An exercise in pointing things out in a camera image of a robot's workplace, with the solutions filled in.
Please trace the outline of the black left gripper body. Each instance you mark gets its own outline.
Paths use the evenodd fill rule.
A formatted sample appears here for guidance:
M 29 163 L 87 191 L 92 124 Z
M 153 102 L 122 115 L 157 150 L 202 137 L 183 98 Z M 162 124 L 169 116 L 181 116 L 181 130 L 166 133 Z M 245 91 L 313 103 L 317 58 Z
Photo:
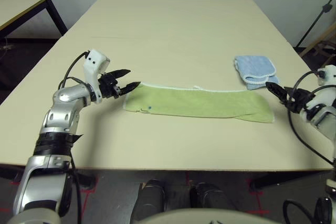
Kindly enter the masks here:
M 106 77 L 106 73 L 102 74 L 99 78 L 99 89 L 103 98 L 118 98 L 120 94 L 120 87 L 117 86 L 118 81 L 116 79 L 109 79 Z

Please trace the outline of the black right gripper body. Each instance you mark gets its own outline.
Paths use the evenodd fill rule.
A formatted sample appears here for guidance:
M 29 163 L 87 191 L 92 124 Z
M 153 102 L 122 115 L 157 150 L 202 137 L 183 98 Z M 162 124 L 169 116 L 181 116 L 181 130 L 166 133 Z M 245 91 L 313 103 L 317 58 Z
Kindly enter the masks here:
M 298 114 L 302 110 L 303 106 L 314 97 L 314 94 L 312 97 L 310 97 L 310 94 L 311 92 L 308 90 L 295 89 L 292 94 L 292 98 L 287 101 L 287 109 L 290 112 Z

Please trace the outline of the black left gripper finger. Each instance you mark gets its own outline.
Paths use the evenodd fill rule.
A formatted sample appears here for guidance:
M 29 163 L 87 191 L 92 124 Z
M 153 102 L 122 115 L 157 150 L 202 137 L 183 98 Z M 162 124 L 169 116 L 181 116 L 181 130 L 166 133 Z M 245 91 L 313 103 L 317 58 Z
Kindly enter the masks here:
M 121 78 L 121 77 L 125 76 L 126 74 L 128 74 L 130 72 L 131 71 L 128 70 L 128 69 L 114 70 L 112 72 L 106 73 L 106 77 L 108 77 L 109 79 L 118 79 L 118 78 Z
M 133 91 L 135 88 L 139 86 L 141 82 L 131 82 L 127 84 L 124 88 L 120 89 L 120 94 L 119 95 L 125 95 L 128 94 L 129 92 Z

